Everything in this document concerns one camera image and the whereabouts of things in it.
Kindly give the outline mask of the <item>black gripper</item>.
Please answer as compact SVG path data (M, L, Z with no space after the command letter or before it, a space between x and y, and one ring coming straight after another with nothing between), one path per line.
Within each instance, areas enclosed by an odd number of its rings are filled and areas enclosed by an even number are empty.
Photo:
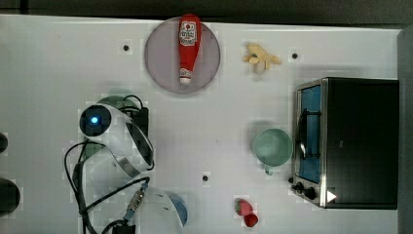
M146 107L122 107L121 111L127 115L126 126L132 138L138 135L148 137L149 109Z

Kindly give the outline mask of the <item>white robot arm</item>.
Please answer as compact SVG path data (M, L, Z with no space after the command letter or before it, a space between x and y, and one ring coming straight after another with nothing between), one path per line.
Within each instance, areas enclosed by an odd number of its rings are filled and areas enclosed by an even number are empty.
M79 128L87 144L100 147L72 176L87 233L184 234L185 204L149 184L154 148L132 118L96 103L82 112Z

